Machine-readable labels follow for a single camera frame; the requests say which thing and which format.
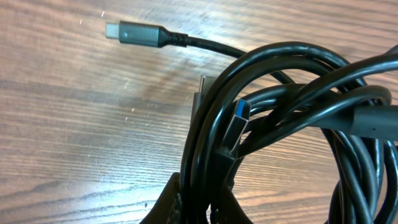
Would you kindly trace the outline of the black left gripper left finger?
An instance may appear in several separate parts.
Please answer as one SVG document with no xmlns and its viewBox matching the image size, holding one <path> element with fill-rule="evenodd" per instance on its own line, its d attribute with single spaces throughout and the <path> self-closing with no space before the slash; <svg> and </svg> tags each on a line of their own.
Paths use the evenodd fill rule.
<svg viewBox="0 0 398 224">
<path fill-rule="evenodd" d="M 146 217 L 140 224 L 180 224 L 182 200 L 179 192 L 180 174 L 173 173 Z"/>
</svg>

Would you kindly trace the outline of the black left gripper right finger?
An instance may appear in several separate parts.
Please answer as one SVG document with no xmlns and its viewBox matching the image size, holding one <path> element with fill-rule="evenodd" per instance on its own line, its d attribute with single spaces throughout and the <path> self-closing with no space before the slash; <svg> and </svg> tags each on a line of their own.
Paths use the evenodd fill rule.
<svg viewBox="0 0 398 224">
<path fill-rule="evenodd" d="M 211 224 L 252 224 L 227 185 L 211 202 Z"/>
</svg>

